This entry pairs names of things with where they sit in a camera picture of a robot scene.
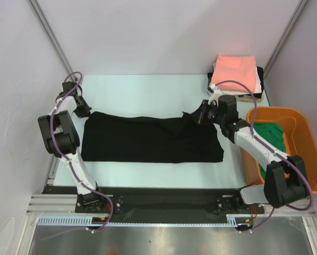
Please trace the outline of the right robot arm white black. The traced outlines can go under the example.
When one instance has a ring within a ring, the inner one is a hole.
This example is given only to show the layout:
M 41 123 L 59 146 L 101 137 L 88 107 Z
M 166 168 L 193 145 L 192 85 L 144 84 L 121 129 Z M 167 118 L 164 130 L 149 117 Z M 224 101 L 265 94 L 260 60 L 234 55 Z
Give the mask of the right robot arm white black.
M 265 170 L 263 184 L 250 185 L 240 190 L 233 200 L 234 209 L 246 213 L 255 203 L 274 208 L 291 207 L 293 202 L 309 198 L 308 210 L 313 203 L 313 191 L 306 175 L 304 160 L 290 156 L 268 143 L 248 123 L 239 117 L 234 96 L 221 95 L 215 100 L 203 100 L 190 114 L 197 124 L 217 124 L 224 137 L 248 152 Z

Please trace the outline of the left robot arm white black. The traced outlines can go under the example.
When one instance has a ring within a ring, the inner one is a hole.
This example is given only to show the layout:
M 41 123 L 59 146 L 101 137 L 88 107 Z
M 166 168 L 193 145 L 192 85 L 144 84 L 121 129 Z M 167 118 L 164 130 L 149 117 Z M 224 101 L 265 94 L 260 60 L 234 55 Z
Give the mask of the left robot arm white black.
M 80 138 L 72 121 L 72 115 L 88 117 L 91 108 L 82 96 L 78 83 L 65 81 L 63 91 L 57 96 L 54 109 L 38 118 L 41 136 L 48 153 L 65 164 L 71 173 L 77 190 L 77 213 L 110 213 L 112 204 L 97 182 L 89 174 L 80 154 Z

